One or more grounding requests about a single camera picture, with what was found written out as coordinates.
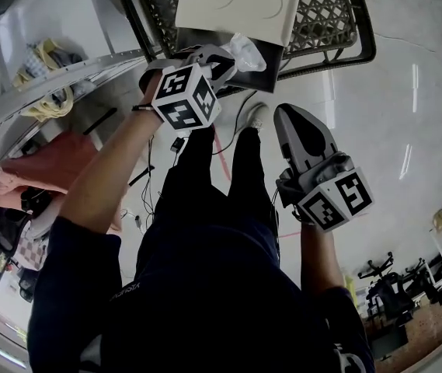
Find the white cube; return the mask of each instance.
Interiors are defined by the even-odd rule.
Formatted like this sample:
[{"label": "white cube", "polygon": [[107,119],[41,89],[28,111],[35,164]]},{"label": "white cube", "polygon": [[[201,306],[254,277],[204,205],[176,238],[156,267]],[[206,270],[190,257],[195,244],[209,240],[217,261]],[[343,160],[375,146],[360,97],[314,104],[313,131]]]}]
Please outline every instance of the white cube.
[{"label": "white cube", "polygon": [[320,183],[298,206],[324,232],[364,214],[374,204],[362,170],[357,167]]},{"label": "white cube", "polygon": [[176,131],[209,127],[221,112],[221,104],[198,64],[166,68],[151,104]]}]

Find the pink cloth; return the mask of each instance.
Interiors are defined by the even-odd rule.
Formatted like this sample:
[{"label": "pink cloth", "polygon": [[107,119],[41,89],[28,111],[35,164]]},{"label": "pink cloth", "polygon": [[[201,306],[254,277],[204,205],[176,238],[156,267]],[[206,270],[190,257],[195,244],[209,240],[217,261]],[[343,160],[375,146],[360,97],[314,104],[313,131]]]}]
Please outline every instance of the pink cloth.
[{"label": "pink cloth", "polygon": [[[20,195],[28,187],[66,194],[97,153],[88,136],[66,131],[32,155],[0,162],[0,207],[22,210]],[[112,230],[120,228],[117,211]]]}]

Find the white floor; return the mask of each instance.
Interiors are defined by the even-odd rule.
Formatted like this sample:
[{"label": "white floor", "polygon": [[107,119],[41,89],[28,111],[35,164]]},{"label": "white floor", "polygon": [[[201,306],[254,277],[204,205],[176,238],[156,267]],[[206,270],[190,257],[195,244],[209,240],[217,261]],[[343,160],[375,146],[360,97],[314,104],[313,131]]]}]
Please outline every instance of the white floor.
[{"label": "white floor", "polygon": [[[336,230],[336,248],[343,269],[357,279],[368,260],[382,260],[392,251],[395,269],[403,270],[419,257],[436,254],[428,235],[433,214],[442,208],[442,0],[366,0],[378,56],[374,62],[332,73],[318,73],[278,83],[273,95],[257,93],[252,103],[271,108],[293,103],[309,110],[330,128],[339,148],[361,166],[376,204],[366,216]],[[410,43],[390,38],[407,40]],[[123,110],[139,100],[139,71],[92,94],[91,99]],[[216,121],[221,145],[231,137],[235,113],[247,92],[221,100]],[[175,155],[175,134],[162,126],[155,137],[152,196],[156,201]],[[266,186],[272,196],[274,180],[285,168],[272,124],[262,133]],[[233,148],[213,158],[214,185],[227,191]],[[136,173],[146,166],[138,163]],[[141,202],[145,180],[124,198],[123,208],[146,218]],[[300,236],[289,209],[280,212],[281,265],[300,283]],[[134,218],[124,218],[120,262],[124,282],[134,275],[141,233]]]}]

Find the person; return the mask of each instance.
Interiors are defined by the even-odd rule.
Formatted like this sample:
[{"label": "person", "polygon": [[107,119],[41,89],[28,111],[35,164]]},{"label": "person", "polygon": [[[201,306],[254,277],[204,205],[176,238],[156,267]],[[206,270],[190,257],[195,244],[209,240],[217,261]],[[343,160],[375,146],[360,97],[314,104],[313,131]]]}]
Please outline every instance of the person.
[{"label": "person", "polygon": [[106,233],[162,122],[136,111],[120,125],[51,229],[27,337],[35,373],[374,371],[332,236],[302,225],[301,289],[280,269],[258,133],[268,110],[259,105],[239,135],[228,196],[211,185],[214,129],[192,132],[124,288],[120,239]]}]

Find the navy shirt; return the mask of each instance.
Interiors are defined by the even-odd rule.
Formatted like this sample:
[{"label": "navy shirt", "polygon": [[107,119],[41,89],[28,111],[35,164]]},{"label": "navy shirt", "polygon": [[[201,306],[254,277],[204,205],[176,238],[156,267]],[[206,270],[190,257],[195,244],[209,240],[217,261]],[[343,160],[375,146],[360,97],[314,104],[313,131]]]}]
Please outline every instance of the navy shirt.
[{"label": "navy shirt", "polygon": [[58,218],[34,295],[33,371],[374,371],[347,290],[301,291],[271,236],[254,221],[155,220],[122,289],[120,239]]}]

